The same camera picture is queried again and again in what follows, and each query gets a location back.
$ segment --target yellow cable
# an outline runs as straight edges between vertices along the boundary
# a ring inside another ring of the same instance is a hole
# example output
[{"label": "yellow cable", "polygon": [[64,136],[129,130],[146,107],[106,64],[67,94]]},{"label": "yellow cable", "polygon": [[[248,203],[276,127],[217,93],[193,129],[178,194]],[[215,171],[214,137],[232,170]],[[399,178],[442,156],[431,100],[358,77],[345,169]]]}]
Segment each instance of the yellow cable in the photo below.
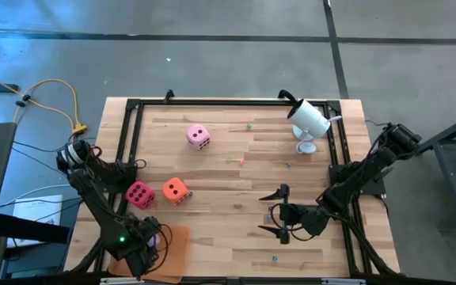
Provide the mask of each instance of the yellow cable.
[{"label": "yellow cable", "polygon": [[[14,92],[15,94],[18,94],[20,95],[21,97],[23,97],[25,94],[28,94],[28,92],[32,89],[35,89],[36,87],[46,83],[46,82],[60,82],[60,83],[63,83],[64,85],[68,86],[68,88],[70,88],[70,91],[71,93],[73,94],[73,98],[74,98],[74,114],[75,114],[75,123],[76,123],[76,127],[81,127],[82,124],[80,123],[80,121],[78,120],[78,107],[77,107],[77,93],[75,92],[75,89],[68,83],[68,82],[65,82],[64,80],[61,80],[61,79],[45,79],[41,82],[38,82],[36,84],[33,84],[31,85],[29,88],[27,88],[23,93],[20,93],[18,92],[17,90],[9,87],[8,85],[6,85],[5,83],[3,82],[0,82],[0,85],[7,88],[8,90]],[[44,109],[47,109],[47,110],[51,110],[51,111],[54,111],[54,112],[57,112],[59,114],[62,114],[64,115],[69,121],[70,121],[70,124],[71,124],[71,131],[74,132],[75,130],[75,126],[74,126],[74,123],[73,123],[73,120],[71,119],[70,116],[68,116],[68,114],[66,114],[64,111],[62,110],[59,110],[57,108],[52,108],[52,107],[48,107],[48,106],[45,106],[45,105],[42,105],[34,100],[29,100],[29,102],[41,107],[41,108],[44,108]],[[18,114],[18,111],[19,111],[19,107],[17,106],[17,109],[15,110],[15,114],[13,115],[13,122],[15,123],[17,121],[17,114]]]}]

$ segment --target white cable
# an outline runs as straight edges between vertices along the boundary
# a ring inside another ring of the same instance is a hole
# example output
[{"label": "white cable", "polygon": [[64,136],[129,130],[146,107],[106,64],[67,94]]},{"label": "white cable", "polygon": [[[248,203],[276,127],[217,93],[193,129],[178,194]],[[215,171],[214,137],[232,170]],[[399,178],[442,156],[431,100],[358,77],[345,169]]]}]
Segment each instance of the white cable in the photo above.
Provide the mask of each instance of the white cable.
[{"label": "white cable", "polygon": [[333,118],[329,119],[329,122],[335,122],[340,119],[342,119],[342,116],[334,116]]},{"label": "white cable", "polygon": [[303,151],[300,150],[300,145],[306,141],[306,138],[307,138],[307,135],[303,140],[301,140],[300,142],[297,143],[296,150],[299,154],[303,154]]},{"label": "white cable", "polygon": [[71,185],[69,185],[69,184],[57,184],[57,185],[50,185],[50,186],[45,186],[45,187],[42,187],[42,188],[34,189],[34,190],[31,190],[31,191],[29,191],[29,192],[27,192],[27,193],[25,193],[25,194],[22,194],[22,195],[18,196],[17,198],[15,198],[15,199],[9,201],[8,203],[5,203],[5,204],[3,204],[3,205],[0,205],[0,207],[7,206],[7,205],[9,205],[9,204],[15,202],[17,199],[20,199],[20,198],[22,198],[22,197],[25,197],[25,196],[27,196],[27,195],[29,195],[29,194],[34,193],[34,192],[39,192],[39,191],[43,191],[43,190],[47,190],[47,189],[51,189],[51,188],[59,188],[59,187],[71,187]]}]

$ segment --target wire bundle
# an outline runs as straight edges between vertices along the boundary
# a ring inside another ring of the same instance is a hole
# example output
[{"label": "wire bundle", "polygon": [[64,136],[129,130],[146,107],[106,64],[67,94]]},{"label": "wire bundle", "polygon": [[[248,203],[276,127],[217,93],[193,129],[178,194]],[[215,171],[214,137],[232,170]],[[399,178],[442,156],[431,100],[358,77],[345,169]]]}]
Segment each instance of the wire bundle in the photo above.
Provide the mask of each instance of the wire bundle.
[{"label": "wire bundle", "polygon": [[[41,86],[41,85],[43,85],[44,83],[47,83],[47,82],[59,82],[59,83],[63,83],[64,85],[68,86],[68,88],[70,89],[71,93],[73,94],[73,98],[74,98],[75,124],[73,123],[73,120],[71,119],[71,117],[68,114],[66,114],[63,110],[60,110],[58,108],[45,106],[45,105],[40,104],[40,103],[38,103],[38,102],[36,102],[36,101],[34,101],[33,99],[30,98],[30,96],[29,96],[30,92],[32,92],[38,86]],[[35,83],[35,84],[31,85],[23,93],[21,93],[21,92],[15,90],[15,89],[9,87],[7,84],[5,84],[5,83],[3,83],[1,81],[0,81],[0,85],[5,87],[5,88],[7,88],[11,92],[21,96],[22,101],[21,101],[20,104],[17,105],[17,108],[15,109],[15,113],[13,114],[13,122],[14,123],[17,122],[17,115],[19,113],[19,110],[20,110],[21,106],[25,106],[25,102],[28,101],[28,102],[30,102],[32,104],[35,104],[38,107],[41,107],[41,108],[44,108],[44,109],[47,109],[47,110],[50,110],[50,111],[53,111],[53,112],[57,112],[57,113],[65,116],[70,121],[72,134],[80,133],[80,132],[83,132],[83,131],[85,131],[87,129],[87,126],[83,125],[82,123],[80,123],[80,120],[78,119],[77,93],[75,92],[75,89],[68,82],[65,82],[64,80],[61,80],[61,79],[55,79],[55,78],[45,79],[43,81],[40,81],[38,83]]]}]

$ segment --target red die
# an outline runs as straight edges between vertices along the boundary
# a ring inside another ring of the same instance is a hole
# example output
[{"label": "red die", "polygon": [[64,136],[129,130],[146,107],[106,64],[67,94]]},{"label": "red die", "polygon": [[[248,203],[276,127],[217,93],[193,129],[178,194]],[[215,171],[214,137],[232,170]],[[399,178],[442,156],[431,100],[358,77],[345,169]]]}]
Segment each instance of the red die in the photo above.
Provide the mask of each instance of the red die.
[{"label": "red die", "polygon": [[154,201],[154,191],[142,181],[137,180],[127,189],[126,200],[143,210]]}]

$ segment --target white paper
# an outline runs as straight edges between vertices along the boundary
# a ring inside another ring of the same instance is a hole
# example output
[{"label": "white paper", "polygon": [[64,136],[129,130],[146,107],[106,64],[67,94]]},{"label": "white paper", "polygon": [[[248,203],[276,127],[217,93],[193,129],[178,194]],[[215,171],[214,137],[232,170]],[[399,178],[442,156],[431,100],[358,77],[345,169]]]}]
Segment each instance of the white paper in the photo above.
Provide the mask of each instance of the white paper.
[{"label": "white paper", "polygon": [[[53,196],[45,196],[45,197],[34,197],[34,198],[24,198],[24,199],[17,199],[15,202],[25,202],[30,201],[27,203],[16,203],[13,208],[13,216],[21,219],[28,219],[30,221],[36,221],[44,216],[51,215],[50,217],[43,218],[38,222],[44,222],[51,225],[59,225],[61,219],[61,212],[56,213],[61,210],[61,206],[63,203],[47,203],[44,201],[35,201],[35,200],[45,200],[51,202],[61,202],[63,201],[63,195],[53,195]],[[13,242],[13,238],[8,238],[6,242],[6,247],[14,248],[15,244],[17,243],[17,247],[27,246],[27,245],[38,245],[43,243],[41,241],[30,241],[30,240],[23,240],[15,238],[15,242]]]}]

